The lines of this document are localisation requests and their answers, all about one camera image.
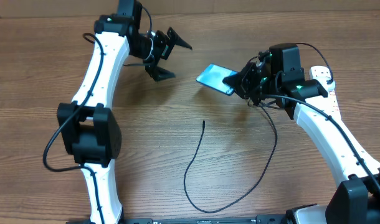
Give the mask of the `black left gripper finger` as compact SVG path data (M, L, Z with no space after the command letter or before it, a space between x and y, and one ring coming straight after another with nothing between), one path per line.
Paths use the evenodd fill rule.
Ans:
M154 65L146 66L145 70L150 75L150 77L156 82L175 77L175 74L173 72L170 72L169 70Z
M192 46L189 45L186 41L184 41L177 32L170 27L167 31L167 36L169 37L169 43L168 43L168 49L173 50L175 45L178 45L180 47L184 47L186 49L192 50Z

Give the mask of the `blue Galaxy smartphone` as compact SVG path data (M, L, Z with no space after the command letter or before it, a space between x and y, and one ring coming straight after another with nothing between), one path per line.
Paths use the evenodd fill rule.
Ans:
M232 95L234 89L225 84L223 80L229 76L235 75L237 72L216 64L210 64L196 78L196 81L204 86L219 91L225 95Z

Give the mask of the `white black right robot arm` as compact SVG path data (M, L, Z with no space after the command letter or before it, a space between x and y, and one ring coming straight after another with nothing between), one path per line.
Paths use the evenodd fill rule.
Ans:
M336 183L328 205L287 210L283 223L380 223L380 163L331 107L333 74L306 79L296 43L273 45L258 58L223 82L255 105L275 99L312 139Z

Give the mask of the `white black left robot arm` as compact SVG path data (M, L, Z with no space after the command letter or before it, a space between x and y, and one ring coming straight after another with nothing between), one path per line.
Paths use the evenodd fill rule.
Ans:
M175 76L158 62L166 60L176 45L191 48L173 28L166 33L152 29L140 33L143 11L145 7L138 1L120 1L115 14L100 16L94 32L83 34L94 45L87 72L72 101L57 109L59 128L51 139L62 136L67 153L74 157L74 169L85 177L91 204L87 223L124 222L115 178L122 134L112 103L126 59L142 59L140 65L158 82Z

